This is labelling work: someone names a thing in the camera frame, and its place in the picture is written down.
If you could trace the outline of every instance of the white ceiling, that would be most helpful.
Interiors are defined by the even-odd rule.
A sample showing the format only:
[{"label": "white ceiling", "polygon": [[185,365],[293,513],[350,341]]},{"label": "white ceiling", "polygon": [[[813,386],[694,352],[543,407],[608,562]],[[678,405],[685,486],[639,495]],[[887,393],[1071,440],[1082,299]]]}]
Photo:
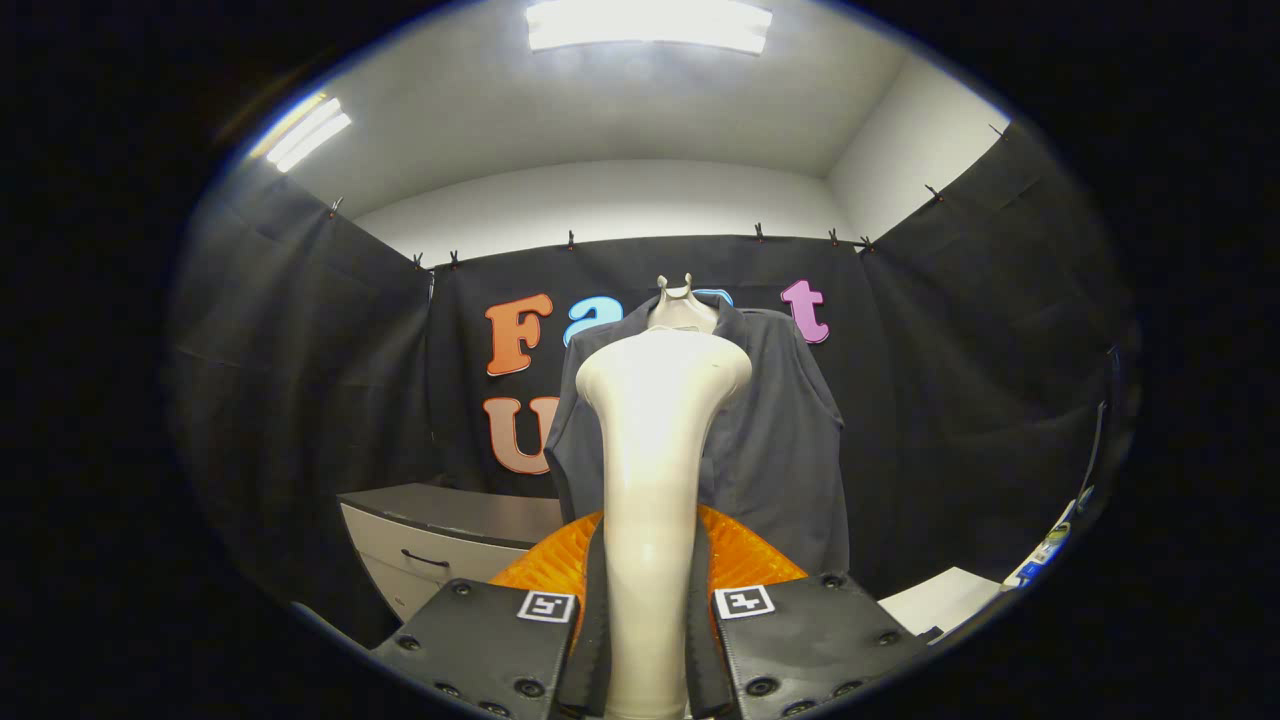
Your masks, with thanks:
[{"label": "white ceiling", "polygon": [[289,174],[357,218],[490,174],[561,163],[682,159],[827,177],[906,50],[840,10],[773,10],[759,58],[677,45],[532,54],[530,0],[415,26],[324,90],[353,123]]}]

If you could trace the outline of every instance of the gray countertop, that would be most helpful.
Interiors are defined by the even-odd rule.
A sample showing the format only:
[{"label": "gray countertop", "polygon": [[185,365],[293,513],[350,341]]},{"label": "gray countertop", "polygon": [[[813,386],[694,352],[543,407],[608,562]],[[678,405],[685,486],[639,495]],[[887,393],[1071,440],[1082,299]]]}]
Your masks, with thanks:
[{"label": "gray countertop", "polygon": [[515,497],[410,483],[348,492],[357,510],[443,536],[530,548],[563,525],[558,500]]}]

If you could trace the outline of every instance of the shirt collar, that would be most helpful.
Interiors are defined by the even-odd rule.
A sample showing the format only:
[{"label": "shirt collar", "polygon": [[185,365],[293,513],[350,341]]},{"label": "shirt collar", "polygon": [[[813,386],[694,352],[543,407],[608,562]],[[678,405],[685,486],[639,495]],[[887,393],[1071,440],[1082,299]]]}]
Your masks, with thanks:
[{"label": "shirt collar", "polygon": [[[627,316],[618,320],[613,325],[613,337],[611,338],[611,342],[636,336],[649,329],[649,311],[658,304],[658,297],[645,300]],[[748,350],[746,319],[742,316],[741,310],[726,302],[724,297],[721,295],[703,295],[699,296],[698,300],[716,307],[719,311],[719,316],[716,320],[716,329],[712,331],[712,334],[731,341],[742,350]]]}]

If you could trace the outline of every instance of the orange letter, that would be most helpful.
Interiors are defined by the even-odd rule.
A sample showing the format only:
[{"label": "orange letter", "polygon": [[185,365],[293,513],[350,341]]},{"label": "orange letter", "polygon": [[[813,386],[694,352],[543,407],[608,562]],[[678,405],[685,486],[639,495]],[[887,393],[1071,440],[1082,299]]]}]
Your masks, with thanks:
[{"label": "orange letter", "polygon": [[493,360],[489,361],[490,375],[506,375],[518,373],[532,363],[527,355],[521,352],[520,341],[525,341],[529,347],[538,347],[538,338],[541,328],[538,318],[525,316],[521,313],[538,313],[541,316],[552,314],[552,299],[547,293],[532,297],[522,297],[513,302],[494,305],[485,311],[493,325]]},{"label": "orange letter", "polygon": [[547,436],[552,432],[552,420],[556,419],[558,406],[558,397],[535,397],[529,401],[529,409],[538,415],[538,434],[541,436],[541,443],[538,446],[538,455],[525,455],[516,443],[516,413],[520,411],[520,401],[513,397],[493,397],[484,401],[484,411],[489,415],[489,442],[493,445],[493,456],[503,468],[526,475],[541,475],[550,470],[547,459],[543,457],[543,448],[547,447]]}]

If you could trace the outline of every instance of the black backdrop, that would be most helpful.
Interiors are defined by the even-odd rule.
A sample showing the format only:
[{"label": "black backdrop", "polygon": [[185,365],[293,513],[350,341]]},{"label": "black backdrop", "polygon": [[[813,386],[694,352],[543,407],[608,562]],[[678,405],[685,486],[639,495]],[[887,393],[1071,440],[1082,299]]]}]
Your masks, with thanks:
[{"label": "black backdrop", "polygon": [[[810,345],[845,418],[851,570],[883,597],[955,565],[1004,579],[1082,486],[1108,348],[1132,322],[1092,209],[1016,123],[874,246],[750,236],[627,238],[439,265],[429,316],[431,430],[448,483],[556,497],[550,474],[499,464],[485,400],[509,397],[517,446],[540,448],[535,397],[559,395],[575,302],[630,313],[664,274],[739,307],[788,311],[805,279],[827,338]],[[545,293],[526,369],[490,375],[486,310]],[[788,478],[803,492],[803,478]]]},{"label": "black backdrop", "polygon": [[265,163],[189,227],[166,373],[187,477],[246,575],[376,644],[398,623],[334,496],[435,471],[429,273]]}]

